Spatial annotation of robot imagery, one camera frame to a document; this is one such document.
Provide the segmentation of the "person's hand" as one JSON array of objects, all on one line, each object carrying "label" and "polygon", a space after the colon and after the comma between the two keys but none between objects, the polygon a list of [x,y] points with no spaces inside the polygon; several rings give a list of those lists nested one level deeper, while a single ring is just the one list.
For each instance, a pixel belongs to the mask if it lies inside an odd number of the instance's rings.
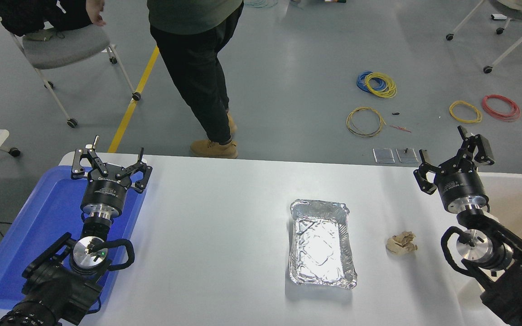
[{"label": "person's hand", "polygon": [[105,0],[87,0],[86,11],[92,24],[103,27],[106,22],[103,20],[101,12],[104,11]]}]

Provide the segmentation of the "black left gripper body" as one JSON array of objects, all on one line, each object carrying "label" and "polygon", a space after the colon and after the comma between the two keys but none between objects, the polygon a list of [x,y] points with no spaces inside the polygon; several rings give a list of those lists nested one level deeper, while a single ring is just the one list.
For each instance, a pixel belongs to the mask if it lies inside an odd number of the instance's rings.
[{"label": "black left gripper body", "polygon": [[82,198],[82,211],[91,212],[93,206],[109,206],[109,212],[122,212],[131,178],[116,179],[115,174],[102,176],[98,171],[88,174],[88,184]]}]

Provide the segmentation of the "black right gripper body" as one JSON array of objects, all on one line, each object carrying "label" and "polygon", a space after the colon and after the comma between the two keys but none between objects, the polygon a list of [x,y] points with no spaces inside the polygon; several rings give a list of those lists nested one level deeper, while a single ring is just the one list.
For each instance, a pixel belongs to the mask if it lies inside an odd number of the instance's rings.
[{"label": "black right gripper body", "polygon": [[488,196],[478,173],[436,175],[435,185],[447,212],[481,209],[488,204]]}]

